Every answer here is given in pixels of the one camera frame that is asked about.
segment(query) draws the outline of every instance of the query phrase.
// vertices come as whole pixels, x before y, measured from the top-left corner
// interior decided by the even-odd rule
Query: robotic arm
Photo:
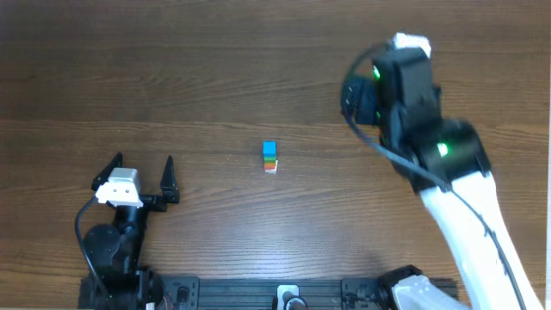
[[[372,55],[373,78],[356,75],[353,67],[344,82],[349,125],[410,181],[448,242],[473,309],[542,309],[505,228],[477,133],[466,121],[442,118],[428,40],[396,34],[362,57]],[[378,126],[381,143],[357,123]],[[466,308],[420,272],[396,270],[380,282],[380,304],[386,296],[388,308]]]

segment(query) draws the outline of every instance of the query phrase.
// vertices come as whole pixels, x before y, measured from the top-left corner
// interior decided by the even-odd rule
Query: wooden surface
[[[145,191],[175,159],[182,202],[152,214],[143,261],[210,278],[460,280],[407,182],[343,124],[352,59],[397,31],[433,43],[447,116],[469,119],[540,298],[548,173],[547,1],[2,1],[0,306],[75,307],[73,231],[123,152]],[[262,168],[278,143],[277,175]],[[110,222],[92,208],[84,229]]]

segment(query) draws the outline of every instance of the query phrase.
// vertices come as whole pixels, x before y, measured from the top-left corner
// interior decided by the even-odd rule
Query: cable
[[[352,75],[354,75],[354,73],[356,72],[356,69],[367,57],[372,56],[380,48],[381,48],[381,45],[372,46],[356,58],[356,61],[350,66],[346,74],[346,78],[343,83],[341,98],[343,97],[342,94],[344,93],[345,82]],[[418,176],[433,182],[436,186],[451,192],[452,194],[455,195],[455,197],[457,197],[457,199],[459,199],[459,201],[461,201],[473,213],[473,215],[477,218],[480,224],[482,224],[482,226],[484,227],[485,234],[489,235],[490,238],[492,239],[492,242],[494,243],[496,250],[498,251],[499,260],[501,260],[501,263],[504,265],[505,274],[509,277],[509,280],[511,281],[511,286],[513,287],[513,291],[515,292],[515,296],[517,297],[518,305],[520,306],[521,310],[526,310],[526,305],[524,303],[523,295],[520,292],[520,288],[518,287],[517,279],[515,278],[515,275],[512,272],[512,267],[509,264],[509,260],[505,256],[503,248],[501,247],[501,244],[498,241],[498,236],[490,228],[490,226],[488,226],[488,224],[486,223],[482,215],[479,214],[463,197],[461,197],[457,192],[455,192],[454,188],[450,183],[445,182],[436,174],[431,173],[430,171],[426,170],[420,165],[415,164],[412,161],[401,157],[400,155],[388,150],[386,147],[381,146],[378,143],[375,143],[373,137],[365,134],[359,128],[359,126],[357,126],[357,124],[352,119],[352,114],[349,113],[349,111],[343,111],[343,112],[344,112],[344,118],[346,120],[346,123],[349,125],[350,129],[352,129],[352,131],[358,136],[358,138],[362,139],[366,143],[366,145],[374,148],[379,154],[381,154],[388,160],[394,162],[395,164],[398,164],[408,169],[409,171],[417,174]]]
[[[78,211],[77,218],[75,218],[75,233],[77,235],[78,245],[80,245],[80,249],[83,252],[84,259],[86,260],[86,263],[88,264],[88,267],[90,268],[90,273],[93,275],[94,279],[96,280],[97,286],[100,287],[100,290],[102,291],[103,295],[105,296],[105,300],[107,301],[108,307],[111,310],[115,310],[115,307],[113,306],[113,301],[111,300],[111,295],[107,291],[107,288],[105,287],[105,284],[103,284],[100,277],[97,275],[96,269],[94,268],[94,265],[90,261],[90,256],[88,255],[88,252],[84,248],[84,241],[83,236],[80,234],[80,220],[83,217],[84,212],[93,205],[97,201],[96,196],[92,196],[88,202]]]

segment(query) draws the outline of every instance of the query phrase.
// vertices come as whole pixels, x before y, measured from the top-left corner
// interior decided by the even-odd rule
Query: stacked blocks
[[[264,171],[268,173],[276,173],[277,171],[277,156],[276,143],[274,141],[264,141]]]

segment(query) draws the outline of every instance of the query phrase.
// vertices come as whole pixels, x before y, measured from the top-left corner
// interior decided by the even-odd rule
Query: table top
[[[460,282],[409,183],[339,113],[351,61],[397,31],[430,38],[443,112],[477,128],[543,299],[549,10],[527,0],[0,3],[0,306],[77,305],[88,270],[73,221],[117,152],[148,193],[174,158],[182,200],[150,216],[142,259],[162,274],[338,279],[414,264]],[[265,140],[277,142],[275,175],[263,171]],[[83,230],[112,218],[93,207]]]

